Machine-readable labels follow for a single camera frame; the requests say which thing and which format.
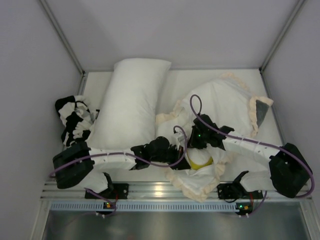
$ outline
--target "slotted metal strip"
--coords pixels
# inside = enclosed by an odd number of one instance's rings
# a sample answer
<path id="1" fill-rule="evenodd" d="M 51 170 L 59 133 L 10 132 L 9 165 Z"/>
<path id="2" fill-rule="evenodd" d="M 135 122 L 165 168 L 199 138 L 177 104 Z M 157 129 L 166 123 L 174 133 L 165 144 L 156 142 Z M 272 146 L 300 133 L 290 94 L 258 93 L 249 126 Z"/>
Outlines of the slotted metal strip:
<path id="1" fill-rule="evenodd" d="M 102 201 L 53 201 L 51 211 L 110 211 Z M 117 202 L 119 212 L 238 212 L 224 202 Z"/>

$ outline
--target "black and white patterned fabric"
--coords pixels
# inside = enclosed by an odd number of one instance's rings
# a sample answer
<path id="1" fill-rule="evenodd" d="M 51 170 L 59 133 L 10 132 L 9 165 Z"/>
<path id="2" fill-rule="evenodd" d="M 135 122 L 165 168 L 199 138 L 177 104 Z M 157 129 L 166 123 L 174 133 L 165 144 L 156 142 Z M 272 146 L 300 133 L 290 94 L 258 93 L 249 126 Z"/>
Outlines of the black and white patterned fabric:
<path id="1" fill-rule="evenodd" d="M 67 148 L 89 137 L 99 110 L 89 109 L 88 106 L 82 95 L 68 96 L 55 102 L 55 110 L 65 126 L 61 140 Z"/>

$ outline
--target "gray wall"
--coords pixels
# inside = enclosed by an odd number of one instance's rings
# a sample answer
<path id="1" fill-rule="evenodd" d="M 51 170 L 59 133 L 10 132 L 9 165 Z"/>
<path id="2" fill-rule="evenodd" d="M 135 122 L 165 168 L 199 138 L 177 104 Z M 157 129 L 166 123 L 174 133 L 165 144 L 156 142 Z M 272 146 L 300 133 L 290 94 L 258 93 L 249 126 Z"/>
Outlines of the gray wall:
<path id="1" fill-rule="evenodd" d="M 54 102 L 80 75 L 36 0 L 0 5 L 0 238 L 24 240 L 62 148 Z"/>
<path id="2" fill-rule="evenodd" d="M 313 170 L 320 213 L 320 1 L 309 0 L 266 69 L 265 78 L 287 141 Z"/>
<path id="3" fill-rule="evenodd" d="M 297 0 L 48 0 L 82 66 L 258 68 Z"/>

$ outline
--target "metal corner post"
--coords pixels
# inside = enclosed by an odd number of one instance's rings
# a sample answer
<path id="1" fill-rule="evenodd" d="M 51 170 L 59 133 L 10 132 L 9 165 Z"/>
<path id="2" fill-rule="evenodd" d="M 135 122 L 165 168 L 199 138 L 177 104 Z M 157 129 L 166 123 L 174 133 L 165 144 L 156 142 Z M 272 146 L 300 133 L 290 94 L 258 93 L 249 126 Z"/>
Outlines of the metal corner post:
<path id="1" fill-rule="evenodd" d="M 68 52 L 68 54 L 70 55 L 74 65 L 76 66 L 76 68 L 78 69 L 78 71 L 80 72 L 81 75 L 85 74 L 85 71 L 83 69 L 83 67 L 81 66 L 75 52 L 73 51 L 70 43 L 68 42 L 64 32 L 62 31 L 62 28 L 60 27 L 53 11 L 51 10 L 49 4 L 47 3 L 46 0 L 38 0 L 40 5 L 42 6 L 44 12 L 46 13 L 47 17 L 49 18 L 52 26 L 54 27 L 55 32 L 57 33 L 57 35 L 59 36 L 64 48 L 66 49 L 66 51 Z"/>
<path id="2" fill-rule="evenodd" d="M 274 43 L 273 43 L 268 55 L 264 59 L 264 61 L 262 63 L 262 66 L 260 67 L 260 72 L 261 73 L 263 73 L 265 71 L 265 69 L 268 66 L 270 60 L 272 59 L 272 57 L 277 52 L 280 44 L 282 43 L 282 41 L 286 37 L 288 31 L 290 30 L 291 26 L 293 25 L 294 21 L 296 20 L 297 16 L 301 12 L 301 10 L 303 9 L 303 7 L 307 3 L 307 1 L 308 0 L 298 0 L 297 1 L 292 13 L 290 14 L 289 18 L 286 20 L 285 25 L 283 26 L 280 34 L 275 39 L 275 41 L 274 41 Z"/>

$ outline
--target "metal frame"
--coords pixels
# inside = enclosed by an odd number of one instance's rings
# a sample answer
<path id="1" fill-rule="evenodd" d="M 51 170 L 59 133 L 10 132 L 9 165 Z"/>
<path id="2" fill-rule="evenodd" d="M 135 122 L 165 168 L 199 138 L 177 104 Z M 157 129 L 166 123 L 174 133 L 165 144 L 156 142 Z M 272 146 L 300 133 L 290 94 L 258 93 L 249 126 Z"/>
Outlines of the metal frame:
<path id="1" fill-rule="evenodd" d="M 50 20 L 54 30 L 56 31 L 57 35 L 59 36 L 64 48 L 70 55 L 74 65 L 78 69 L 81 74 L 81 80 L 79 83 L 77 94 L 83 94 L 88 74 L 85 72 L 83 67 L 81 66 L 75 52 L 73 51 L 70 43 L 68 42 L 61 26 L 59 25 L 53 11 L 51 10 L 49 4 L 46 0 L 38 0 L 40 5 L 42 6 L 46 16 Z M 284 38 L 286 37 L 288 31 L 290 30 L 291 26 L 295 22 L 297 16 L 301 12 L 302 8 L 306 4 L 308 0 L 298 0 L 297 4 L 295 5 L 292 13 L 290 14 L 289 18 L 287 19 L 285 25 L 283 26 L 281 32 L 279 33 L 278 37 L 276 38 L 275 42 L 273 43 L 269 53 L 267 54 L 265 60 L 262 63 L 262 66 L 259 68 L 260 74 L 262 77 L 262 81 L 264 83 L 265 89 L 267 94 L 270 96 L 270 91 L 268 85 L 264 79 L 264 71 L 268 66 L 269 62 L 272 60 L 273 56 L 277 52 L 278 48 L 280 47 L 281 43 L 283 42 Z M 280 133 L 281 140 L 284 142 L 284 134 L 282 128 L 278 121 L 277 111 L 272 108 L 273 114 L 275 116 L 275 120 L 277 123 L 277 128 Z M 168 182 L 129 182 L 130 190 L 128 193 L 128 200 L 120 200 L 121 203 L 191 203 L 192 200 L 183 196 L 180 190 L 175 189 L 170 183 Z M 36 221 L 32 230 L 32 234 L 30 239 L 31 240 L 40 240 L 44 234 L 45 225 L 47 222 L 47 218 L 49 215 L 49 211 L 51 208 L 51 204 L 55 201 L 93 201 L 87 200 L 84 198 L 85 191 L 83 189 L 68 189 L 68 190 L 60 190 L 57 188 L 57 185 L 54 181 L 48 181 L 45 183 L 41 199 L 40 199 L 40 206 L 38 210 L 38 214 L 36 217 Z M 247 202 L 248 200 L 238 200 L 237 202 Z M 221 203 L 221 200 L 218 198 L 217 191 L 213 191 L 208 199 L 208 203 Z M 279 195 L 276 192 L 268 192 L 268 198 L 266 202 L 300 202 L 301 211 L 303 217 L 306 222 L 307 229 L 310 233 L 312 240 L 320 239 L 320 219 L 318 213 L 316 211 L 315 205 L 311 198 L 307 199 L 289 199 Z"/>

